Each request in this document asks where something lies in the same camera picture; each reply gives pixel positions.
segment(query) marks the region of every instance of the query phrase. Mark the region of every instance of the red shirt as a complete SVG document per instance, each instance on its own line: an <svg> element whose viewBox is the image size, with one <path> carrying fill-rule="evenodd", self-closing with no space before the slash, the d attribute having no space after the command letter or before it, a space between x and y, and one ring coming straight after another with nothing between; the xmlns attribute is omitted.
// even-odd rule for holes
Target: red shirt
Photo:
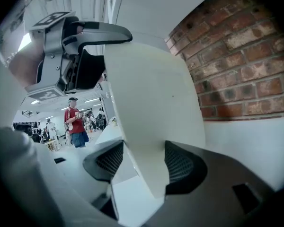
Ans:
<svg viewBox="0 0 284 227"><path fill-rule="evenodd" d="M79 113L78 109L69 107L68 109L65 110L64 122L75 117L78 113ZM76 119L71 124L72 124L72 130L70 130L70 134L81 133L85 131L85 128L83 127L82 119Z"/></svg>

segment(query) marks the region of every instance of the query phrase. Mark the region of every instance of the person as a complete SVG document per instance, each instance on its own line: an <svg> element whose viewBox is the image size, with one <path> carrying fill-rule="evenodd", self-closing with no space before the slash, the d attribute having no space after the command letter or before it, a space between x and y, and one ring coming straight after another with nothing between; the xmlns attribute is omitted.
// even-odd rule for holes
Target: person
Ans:
<svg viewBox="0 0 284 227"><path fill-rule="evenodd" d="M105 113L103 112L103 108L99 108L99 112L98 112L98 119L103 119L104 121L104 125L101 126L101 129L105 129L106 128L106 118L105 118Z"/></svg>
<svg viewBox="0 0 284 227"><path fill-rule="evenodd" d="M48 123L46 123L46 127L45 127L45 132L47 134L47 137L50 139L51 137L49 137L49 131L48 131Z"/></svg>
<svg viewBox="0 0 284 227"><path fill-rule="evenodd" d="M49 138L55 140L54 147L56 148L56 150L60 150L58 136L56 132L56 125L51 122L51 119L47 119L47 130L49 132Z"/></svg>
<svg viewBox="0 0 284 227"><path fill-rule="evenodd" d="M96 119L94 118L92 114L90 115L89 119L91 122L96 123Z"/></svg>
<svg viewBox="0 0 284 227"><path fill-rule="evenodd" d="M89 137L83 126L83 113L75 108L77 104L77 98L71 97L68 100L69 108L65 110L64 122L67 123L69 131L72 137L72 141L75 148L85 147L85 143L89 141Z"/></svg>

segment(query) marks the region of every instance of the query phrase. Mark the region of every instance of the cap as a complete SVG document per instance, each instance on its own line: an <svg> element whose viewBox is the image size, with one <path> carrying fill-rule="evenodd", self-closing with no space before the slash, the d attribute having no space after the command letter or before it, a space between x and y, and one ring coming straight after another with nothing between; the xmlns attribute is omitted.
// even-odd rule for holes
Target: cap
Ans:
<svg viewBox="0 0 284 227"><path fill-rule="evenodd" d="M76 97L70 97L68 101L77 101L78 99Z"/></svg>

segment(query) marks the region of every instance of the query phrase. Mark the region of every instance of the blue jeans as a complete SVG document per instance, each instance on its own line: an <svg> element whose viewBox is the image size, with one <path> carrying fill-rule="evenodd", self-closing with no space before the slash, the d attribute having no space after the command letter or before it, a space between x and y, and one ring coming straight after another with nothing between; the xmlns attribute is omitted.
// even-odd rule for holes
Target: blue jeans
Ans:
<svg viewBox="0 0 284 227"><path fill-rule="evenodd" d="M89 137L85 131L81 133L73 133L71 134L71 138L75 148L85 147L85 142L89 142Z"/></svg>

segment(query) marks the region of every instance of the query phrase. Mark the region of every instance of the man in red shirt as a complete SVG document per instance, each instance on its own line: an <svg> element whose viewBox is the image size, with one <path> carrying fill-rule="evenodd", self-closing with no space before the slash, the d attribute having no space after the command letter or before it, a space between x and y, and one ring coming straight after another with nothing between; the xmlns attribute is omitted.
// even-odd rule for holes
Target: man in red shirt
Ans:
<svg viewBox="0 0 284 227"><path fill-rule="evenodd" d="M83 114L80 113L77 108L75 108L77 100L77 98L71 97L68 100L68 105L70 107L66 109L64 113L64 122L68 124L75 148L85 147L85 142L89 141L89 137L87 136L85 128L83 127Z"/></svg>

